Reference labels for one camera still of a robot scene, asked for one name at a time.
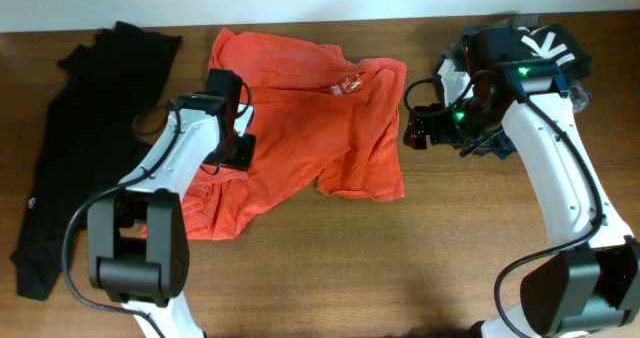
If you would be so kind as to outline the orange t-shirt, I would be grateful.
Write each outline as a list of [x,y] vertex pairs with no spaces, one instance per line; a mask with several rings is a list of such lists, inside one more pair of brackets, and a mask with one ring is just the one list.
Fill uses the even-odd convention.
[[403,62],[354,63],[338,45],[224,28],[209,65],[248,84],[257,142],[248,172],[195,175],[182,200],[188,238],[234,239],[311,183],[327,196],[404,197],[396,146]]

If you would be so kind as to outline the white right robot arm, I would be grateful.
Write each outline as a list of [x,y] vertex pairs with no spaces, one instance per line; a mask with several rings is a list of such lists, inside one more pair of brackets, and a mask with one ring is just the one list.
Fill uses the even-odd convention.
[[589,55],[560,26],[472,27],[430,78],[438,99],[410,106],[403,141],[467,156],[505,138],[520,155],[548,249],[519,259],[533,270],[519,301],[479,321],[471,337],[584,337],[639,313],[639,242],[608,199],[574,119]]

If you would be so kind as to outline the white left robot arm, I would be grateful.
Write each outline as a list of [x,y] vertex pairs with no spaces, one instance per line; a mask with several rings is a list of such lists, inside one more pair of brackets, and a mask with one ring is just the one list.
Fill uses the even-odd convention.
[[114,192],[88,207],[89,281],[147,337],[202,337],[184,294],[190,255],[181,201],[203,165],[249,169],[256,144],[246,83],[212,69],[203,91],[181,95],[163,133]]

